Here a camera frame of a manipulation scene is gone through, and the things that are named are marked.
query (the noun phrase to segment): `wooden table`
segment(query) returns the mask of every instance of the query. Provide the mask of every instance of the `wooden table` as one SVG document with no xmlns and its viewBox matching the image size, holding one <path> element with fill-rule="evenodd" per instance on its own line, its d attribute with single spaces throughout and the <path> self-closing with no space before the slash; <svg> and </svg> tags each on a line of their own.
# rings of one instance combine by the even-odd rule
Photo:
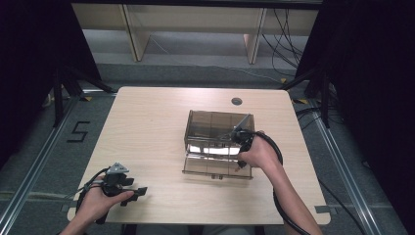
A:
<svg viewBox="0 0 415 235">
<path fill-rule="evenodd" d="M 240 106 L 231 103 L 242 99 Z M 80 186 L 115 162 L 128 167 L 134 187 L 147 195 L 114 206 L 107 222 L 157 224 L 281 224 L 272 186 L 253 169 L 253 180 L 183 174 L 184 135 L 190 110 L 254 115 L 279 146 L 284 168 L 319 224 L 330 221 L 316 174 L 286 91 L 212 88 L 123 87 L 103 127 Z M 74 216 L 70 210 L 68 218 Z"/>
</svg>

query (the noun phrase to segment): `transparent plastic box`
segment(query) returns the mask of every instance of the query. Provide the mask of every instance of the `transparent plastic box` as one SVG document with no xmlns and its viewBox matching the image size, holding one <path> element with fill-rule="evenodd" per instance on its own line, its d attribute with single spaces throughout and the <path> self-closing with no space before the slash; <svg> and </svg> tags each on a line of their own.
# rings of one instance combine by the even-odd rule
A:
<svg viewBox="0 0 415 235">
<path fill-rule="evenodd" d="M 247 164 L 238 170 L 240 146 L 232 143 L 230 133 L 246 114 L 190 111 L 184 137 L 186 158 L 183 173 L 252 179 Z M 254 116 L 250 115 L 244 129 L 254 131 Z"/>
</svg>

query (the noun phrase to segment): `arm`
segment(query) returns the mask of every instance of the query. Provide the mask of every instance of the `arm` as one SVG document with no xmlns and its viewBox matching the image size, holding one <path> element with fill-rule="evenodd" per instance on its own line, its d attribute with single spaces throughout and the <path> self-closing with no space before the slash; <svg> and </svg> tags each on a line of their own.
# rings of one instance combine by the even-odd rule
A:
<svg viewBox="0 0 415 235">
<path fill-rule="evenodd" d="M 249 151 L 240 153 L 239 158 L 252 167 L 260 167 L 271 181 L 278 201 L 288 217 L 309 234 L 322 234 L 308 208 L 290 182 L 277 154 L 263 139 L 256 136 Z M 285 223 L 289 234 L 297 234 Z"/>
<path fill-rule="evenodd" d="M 134 192 L 126 191 L 114 197 L 107 197 L 101 187 L 91 187 L 85 195 L 76 216 L 61 232 L 63 235 L 81 235 L 94 223 L 95 220 L 104 216 L 110 208 L 122 201 L 129 199 Z"/>
</svg>

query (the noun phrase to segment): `metal frame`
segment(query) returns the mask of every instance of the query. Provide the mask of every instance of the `metal frame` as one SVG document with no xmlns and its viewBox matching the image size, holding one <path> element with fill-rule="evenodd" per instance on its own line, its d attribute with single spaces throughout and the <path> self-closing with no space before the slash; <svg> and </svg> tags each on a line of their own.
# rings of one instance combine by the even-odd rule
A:
<svg viewBox="0 0 415 235">
<path fill-rule="evenodd" d="M 61 122 L 53 127 L 51 133 L 49 134 L 48 139 L 43 145 L 40 153 L 34 160 L 33 164 L 30 167 L 30 170 L 27 172 L 23 182 L 19 189 L 15 192 L 13 198 L 10 200 L 9 205 L 3 211 L 0 216 L 0 234 L 8 234 L 12 225 L 14 224 L 16 218 L 18 217 L 22 207 L 27 199 L 27 196 L 37 179 L 39 178 L 40 173 L 42 172 L 43 167 L 46 165 L 50 154 L 52 153 L 64 127 L 66 126 L 68 117 L 77 104 L 79 97 L 71 97 L 69 103 L 66 106 L 65 114 L 62 116 Z"/>
<path fill-rule="evenodd" d="M 71 3 L 318 10 L 323 0 L 71 0 Z"/>
<path fill-rule="evenodd" d="M 317 108 L 314 100 L 310 100 L 310 105 L 313 108 Z M 321 136 L 323 137 L 324 142 L 326 143 L 330 154 L 332 155 L 336 168 L 343 180 L 343 183 L 345 184 L 345 188 L 347 189 L 351 201 L 356 208 L 357 214 L 362 221 L 366 233 L 383 234 L 379 224 L 376 222 L 372 210 L 369 208 L 363 194 L 361 193 L 356 181 L 354 180 L 353 175 L 351 174 L 351 171 L 348 168 L 347 163 L 342 155 L 342 152 L 340 151 L 336 140 L 330 131 L 330 128 L 326 128 L 325 124 L 319 118 L 317 113 L 313 113 L 313 115 L 314 118 L 316 118 L 316 123 L 320 130 Z"/>
</svg>

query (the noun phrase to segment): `black wire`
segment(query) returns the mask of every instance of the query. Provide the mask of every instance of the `black wire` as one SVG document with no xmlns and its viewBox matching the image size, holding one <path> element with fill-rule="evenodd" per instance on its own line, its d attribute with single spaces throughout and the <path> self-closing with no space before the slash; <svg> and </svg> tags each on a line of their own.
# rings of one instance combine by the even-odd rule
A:
<svg viewBox="0 0 415 235">
<path fill-rule="evenodd" d="M 281 31 L 285 30 L 285 26 L 286 26 L 287 22 L 284 23 L 284 27 L 281 28 Z M 283 34 L 281 33 L 280 38 L 277 39 L 277 36 L 274 34 L 274 38 L 277 41 L 277 44 L 280 45 L 282 48 L 284 48 L 285 50 L 289 51 L 289 52 L 293 52 L 291 49 L 285 47 L 283 44 L 281 44 L 281 39 L 283 38 Z"/>
<path fill-rule="evenodd" d="M 303 110 L 297 111 L 296 112 L 296 115 L 298 116 L 298 115 L 301 115 L 303 113 L 310 113 L 310 112 L 316 112 L 316 111 L 320 111 L 320 108 L 307 108 L 307 109 L 303 109 Z"/>
<path fill-rule="evenodd" d="M 294 45 L 293 45 L 293 41 L 291 40 L 291 34 L 290 34 L 290 24 L 288 23 L 288 15 L 289 15 L 289 9 L 286 9 L 285 10 L 285 13 L 286 13 L 286 23 L 287 23 L 287 33 L 288 33 L 288 41 L 289 41 L 289 44 L 290 44 L 290 46 L 291 46 L 291 48 L 292 48 L 292 51 L 293 51 L 293 56 L 294 56 L 294 58 L 296 59 L 296 61 L 297 61 L 297 65 L 299 64 L 299 62 L 300 62 L 300 59 L 299 59 L 299 57 L 297 56 L 297 53 L 296 53 L 296 50 L 294 50 Z"/>
<path fill-rule="evenodd" d="M 283 156 L 281 154 L 280 149 L 278 148 L 277 144 L 266 134 L 262 132 L 251 132 L 251 134 L 254 134 L 256 136 L 259 136 L 263 140 L 265 140 L 271 147 L 274 149 L 275 153 L 277 154 L 278 161 L 283 164 Z M 275 207 L 277 208 L 278 213 L 281 214 L 281 217 L 283 217 L 284 221 L 286 221 L 294 230 L 296 230 L 301 235 L 309 235 L 305 230 L 303 230 L 301 227 L 299 227 L 294 221 L 290 219 L 290 217 L 285 213 L 283 208 L 281 207 L 280 203 L 278 202 L 278 198 L 275 195 L 275 190 L 273 191 L 273 199 Z"/>
<path fill-rule="evenodd" d="M 91 188 L 103 188 L 103 187 L 104 187 L 103 185 L 92 185 L 92 186 L 89 187 L 89 189 L 91 189 Z"/>
<path fill-rule="evenodd" d="M 321 116 L 320 117 L 316 117 L 314 120 L 312 120 L 311 122 L 309 122 L 306 126 L 302 127 L 301 130 L 305 130 L 309 125 L 311 125 L 313 122 L 315 122 L 319 118 L 321 118 Z"/>
<path fill-rule="evenodd" d="M 277 73 L 279 73 L 279 74 L 281 74 L 281 75 L 285 75 L 285 76 L 293 76 L 292 74 L 287 74 L 287 73 L 284 73 L 284 72 L 281 72 L 281 71 L 278 71 L 276 68 L 275 68 L 275 65 L 274 65 L 274 56 L 275 56 L 275 53 L 276 53 L 276 47 L 274 48 L 274 47 L 272 47 L 272 45 L 268 42 L 268 40 L 266 39 L 266 37 L 262 34 L 262 37 L 265 39 L 265 41 L 266 41 L 266 43 L 268 43 L 268 45 L 269 45 L 269 47 L 271 47 L 271 49 L 272 49 L 272 57 L 271 57 L 271 63 L 272 63 L 272 68 L 274 68 L 274 70 L 277 72 Z"/>
<path fill-rule="evenodd" d="M 79 194 L 79 198 L 78 201 L 76 203 L 76 210 L 75 213 L 78 212 L 80 206 L 82 205 L 83 202 L 83 198 L 85 197 L 86 193 L 91 189 L 91 188 L 95 188 L 95 187 L 101 187 L 101 185 L 95 185 L 95 186 L 91 186 L 91 184 L 94 182 L 94 180 L 98 177 L 98 175 L 100 175 L 103 172 L 107 172 L 109 168 L 103 168 L 100 171 L 98 171 L 94 176 L 92 176 L 92 178 L 90 180 L 88 180 L 88 182 L 86 182 L 82 188 L 78 189 L 78 192 L 80 191 Z"/>
<path fill-rule="evenodd" d="M 302 54 L 302 51 L 301 51 L 300 49 L 298 49 L 297 47 L 295 47 L 295 46 L 293 45 L 292 40 L 291 40 L 291 35 L 290 35 L 290 30 L 289 30 L 289 24 L 288 24 L 288 15 L 289 15 L 288 10 L 286 10 L 286 21 L 285 21 L 285 23 L 284 23 L 284 26 L 282 26 L 281 21 L 280 21 L 280 19 L 278 18 L 278 15 L 277 15 L 277 12 L 276 12 L 276 10 L 275 10 L 275 9 L 274 9 L 274 15 L 275 15 L 275 18 L 276 18 L 276 19 L 277 19 L 277 21 L 278 21 L 278 24 L 280 25 L 282 35 L 284 35 L 284 37 L 286 38 L 287 42 L 290 44 L 290 46 L 291 46 L 291 48 L 292 48 L 292 50 L 289 50 L 289 49 L 288 49 L 288 51 L 293 52 L 294 57 L 296 58 L 296 61 L 298 62 L 299 60 L 298 60 L 298 56 L 297 56 L 296 50 L 297 50 L 298 52 L 300 52 L 301 54 Z M 287 33 L 285 32 L 285 27 L 286 27 L 286 25 L 287 25 L 287 29 L 288 29 L 289 36 L 287 36 Z"/>
<path fill-rule="evenodd" d="M 302 118 L 304 118 L 305 116 L 307 116 L 308 113 L 303 114 L 301 117 L 298 117 L 298 121 L 300 121 Z"/>
<path fill-rule="evenodd" d="M 330 95 L 329 98 L 330 98 L 330 104 L 331 104 L 331 106 L 329 106 L 329 107 L 333 108 L 333 109 L 330 109 L 330 110 L 337 111 L 336 114 L 330 114 L 329 115 L 329 120 L 336 123 L 336 124 L 345 124 L 345 122 L 343 121 L 342 118 L 341 118 L 340 121 L 330 118 L 330 116 L 339 116 L 339 117 L 341 117 L 342 114 L 339 111 L 341 109 L 341 107 L 340 107 L 340 102 L 339 102 L 339 99 L 337 97 L 336 92 L 334 92 L 332 89 L 329 88 L 329 95 Z"/>
<path fill-rule="evenodd" d="M 340 204 L 340 206 L 342 206 L 342 208 L 348 213 L 348 215 L 350 215 L 351 219 L 353 219 L 354 223 L 356 223 L 357 228 L 360 230 L 360 232 L 364 235 L 365 232 L 362 228 L 362 226 L 360 225 L 360 223 L 357 221 L 357 219 L 353 216 L 353 214 L 348 210 L 348 208 L 340 201 L 340 199 L 338 197 L 336 197 L 336 195 L 329 189 L 329 187 L 327 187 L 327 185 L 325 185 L 323 183 L 323 181 L 321 181 L 320 178 L 317 177 L 318 182 L 321 184 L 321 186 L 323 186 L 327 192 L 329 192 L 332 197 Z"/>
<path fill-rule="evenodd" d="M 66 195 L 66 196 L 65 196 L 65 198 L 69 198 L 70 196 L 73 196 L 73 195 L 75 195 L 75 194 L 79 193 L 80 191 L 82 191 L 82 190 L 84 190 L 84 189 L 86 189 L 86 188 L 90 188 L 90 185 L 92 184 L 92 182 L 94 182 L 95 178 L 97 178 L 97 177 L 98 177 L 98 175 L 100 175 L 101 173 L 106 172 L 107 170 L 108 170 L 108 168 L 103 168 L 103 169 L 101 169 L 98 173 L 96 173 L 94 176 L 92 176 L 92 178 L 91 178 L 88 182 L 86 182 L 86 183 L 83 185 L 83 187 L 82 187 L 82 188 L 78 188 L 78 189 L 76 190 L 76 192 L 75 192 L 75 193 L 72 193 L 72 194 L 68 194 L 68 195 Z"/>
<path fill-rule="evenodd" d="M 278 56 L 281 57 L 281 59 L 283 59 L 285 62 L 287 62 L 289 65 L 291 65 L 294 68 L 297 68 L 298 66 L 296 64 L 294 64 L 293 62 L 291 62 L 289 59 L 287 59 L 287 57 L 285 57 L 283 54 L 281 54 L 281 52 L 279 52 L 276 48 L 278 46 L 272 46 L 271 43 L 269 43 L 268 39 L 266 39 L 265 35 L 262 34 L 263 39 L 265 39 L 266 43 L 269 45 L 269 47 L 271 47 L 271 49 L 273 50 L 273 54 L 272 54 L 272 58 L 274 58 L 274 53 L 276 53 Z"/>
</svg>

